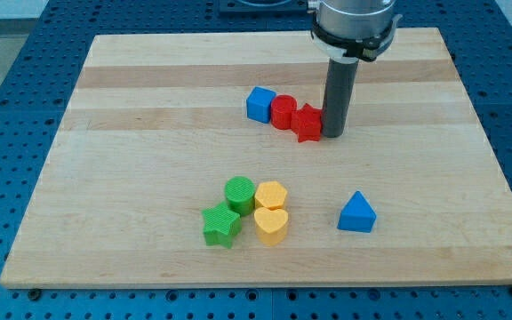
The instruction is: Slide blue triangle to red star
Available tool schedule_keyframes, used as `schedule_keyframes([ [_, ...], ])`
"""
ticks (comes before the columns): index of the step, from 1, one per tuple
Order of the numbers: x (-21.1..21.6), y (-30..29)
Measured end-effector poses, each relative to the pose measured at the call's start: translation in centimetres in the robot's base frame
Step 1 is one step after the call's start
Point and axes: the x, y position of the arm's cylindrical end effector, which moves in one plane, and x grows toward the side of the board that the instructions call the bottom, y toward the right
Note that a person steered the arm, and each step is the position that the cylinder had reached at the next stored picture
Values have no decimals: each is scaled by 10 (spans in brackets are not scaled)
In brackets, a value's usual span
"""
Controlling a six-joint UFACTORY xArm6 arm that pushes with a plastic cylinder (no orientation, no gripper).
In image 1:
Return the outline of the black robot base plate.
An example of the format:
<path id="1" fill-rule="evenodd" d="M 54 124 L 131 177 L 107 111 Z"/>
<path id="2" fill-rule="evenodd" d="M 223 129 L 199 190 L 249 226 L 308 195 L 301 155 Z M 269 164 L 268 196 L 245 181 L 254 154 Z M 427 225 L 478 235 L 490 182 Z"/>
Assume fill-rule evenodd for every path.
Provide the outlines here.
<path id="1" fill-rule="evenodd" d="M 307 12 L 306 0 L 218 0 L 219 13 L 293 13 Z"/>

